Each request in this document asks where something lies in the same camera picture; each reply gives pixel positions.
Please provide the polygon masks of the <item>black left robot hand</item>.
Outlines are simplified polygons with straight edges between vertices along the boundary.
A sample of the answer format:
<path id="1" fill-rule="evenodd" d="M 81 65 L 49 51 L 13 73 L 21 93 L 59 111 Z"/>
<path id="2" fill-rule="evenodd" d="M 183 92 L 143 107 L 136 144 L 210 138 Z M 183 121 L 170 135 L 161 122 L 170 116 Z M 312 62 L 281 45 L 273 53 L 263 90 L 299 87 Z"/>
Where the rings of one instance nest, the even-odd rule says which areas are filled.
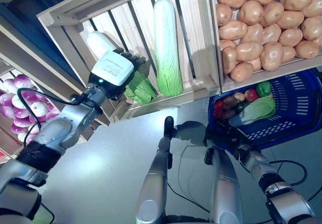
<path id="1" fill-rule="evenodd" d="M 126 93 L 131 98 L 139 91 L 150 91 L 147 76 L 141 72 L 145 57 L 124 52 L 122 48 L 106 52 L 93 67 L 89 88 L 102 90 L 107 99 L 117 101 Z"/>

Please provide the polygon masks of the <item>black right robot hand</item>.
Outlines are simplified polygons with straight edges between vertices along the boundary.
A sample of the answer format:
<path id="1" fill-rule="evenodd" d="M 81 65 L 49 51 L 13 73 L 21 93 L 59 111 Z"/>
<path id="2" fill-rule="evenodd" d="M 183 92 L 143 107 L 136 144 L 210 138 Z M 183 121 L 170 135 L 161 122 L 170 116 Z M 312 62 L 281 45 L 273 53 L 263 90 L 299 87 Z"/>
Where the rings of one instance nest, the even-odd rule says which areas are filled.
<path id="1" fill-rule="evenodd" d="M 231 137 L 229 150 L 237 160 L 241 160 L 250 148 L 248 138 L 242 131 L 235 127 L 231 127 L 228 133 Z"/>

